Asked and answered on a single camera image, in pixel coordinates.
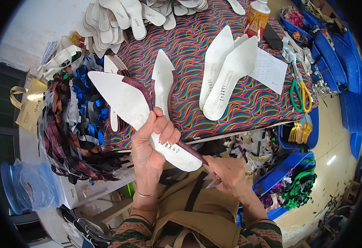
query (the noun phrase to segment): glue bottle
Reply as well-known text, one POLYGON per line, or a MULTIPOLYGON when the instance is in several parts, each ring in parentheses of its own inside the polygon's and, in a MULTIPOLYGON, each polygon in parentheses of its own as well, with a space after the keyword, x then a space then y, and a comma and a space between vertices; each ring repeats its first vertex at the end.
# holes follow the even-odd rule
POLYGON ((258 41, 260 41, 264 35, 265 26, 271 14, 271 10, 266 4, 267 2, 268 0, 257 0, 252 2, 248 8, 245 33, 248 37, 256 35, 258 41))

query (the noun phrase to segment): beige apron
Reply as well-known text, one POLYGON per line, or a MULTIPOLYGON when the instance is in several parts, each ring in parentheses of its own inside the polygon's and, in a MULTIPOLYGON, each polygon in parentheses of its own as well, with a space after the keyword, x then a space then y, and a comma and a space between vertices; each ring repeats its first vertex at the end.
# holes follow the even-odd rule
POLYGON ((241 230, 235 224, 239 202, 215 188, 205 189, 210 183, 203 181, 206 175, 203 167, 187 173, 165 163, 158 186, 158 218, 147 246, 158 241, 169 221, 190 229, 188 232, 194 231, 195 237, 197 233, 202 235, 220 248, 237 246, 241 230))

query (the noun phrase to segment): gold bracelet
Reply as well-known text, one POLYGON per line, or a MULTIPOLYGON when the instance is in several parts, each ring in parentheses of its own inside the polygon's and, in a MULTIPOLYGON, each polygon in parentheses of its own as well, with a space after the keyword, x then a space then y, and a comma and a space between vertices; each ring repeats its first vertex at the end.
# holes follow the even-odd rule
POLYGON ((156 195, 157 192, 158 192, 158 191, 155 191, 155 193, 153 193, 152 195, 144 196, 143 194, 140 194, 140 193, 137 191, 138 195, 141 196, 141 197, 152 197, 152 196, 156 195))

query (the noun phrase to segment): table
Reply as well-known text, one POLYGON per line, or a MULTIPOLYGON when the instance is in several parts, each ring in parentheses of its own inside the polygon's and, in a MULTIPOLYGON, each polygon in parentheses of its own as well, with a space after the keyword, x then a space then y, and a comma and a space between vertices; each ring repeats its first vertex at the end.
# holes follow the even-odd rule
MULTIPOLYGON (((227 1, 208 0, 209 7, 206 11, 176 17, 177 26, 174 29, 167 31, 163 27, 149 25, 144 40, 131 39, 131 42, 120 47, 117 55, 129 68, 132 77, 143 83, 148 91, 151 91, 150 80, 158 50, 163 49, 167 54, 178 75, 178 84, 171 97, 174 125, 180 130, 181 139, 185 142, 230 132, 254 130, 295 121, 304 116, 304 112, 293 111, 289 99, 293 79, 291 65, 287 69, 282 95, 247 76, 239 80, 221 119, 210 121, 199 108, 207 47, 226 25, 231 27, 235 39, 243 35, 250 2, 240 1, 246 15, 238 15, 232 11, 227 1)), ((268 24, 280 38, 283 38, 284 30, 272 15, 268 24)), ((271 49, 264 39, 258 46, 284 61, 280 50, 271 49)), ((318 106, 318 100, 310 76, 304 72, 300 62, 297 66, 313 97, 312 108, 315 108, 318 106)), ((298 102, 297 95, 294 96, 294 100, 298 102)), ((111 136, 109 146, 112 146, 113 150, 131 148, 131 136, 134 133, 132 127, 114 134, 109 127, 109 120, 104 125, 106 136, 111 136)))

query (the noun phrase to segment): gold paper bag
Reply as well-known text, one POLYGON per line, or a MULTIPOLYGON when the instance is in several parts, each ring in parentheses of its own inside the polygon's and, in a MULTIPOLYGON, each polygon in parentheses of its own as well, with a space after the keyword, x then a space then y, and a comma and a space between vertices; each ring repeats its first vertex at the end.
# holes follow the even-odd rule
POLYGON ((29 89, 14 86, 10 90, 11 103, 20 109, 20 114, 16 120, 17 125, 34 135, 37 135, 38 116, 43 104, 43 93, 46 92, 46 90, 47 85, 36 79, 32 79, 29 89), (20 103, 14 96, 15 94, 22 93, 26 93, 24 104, 20 103))

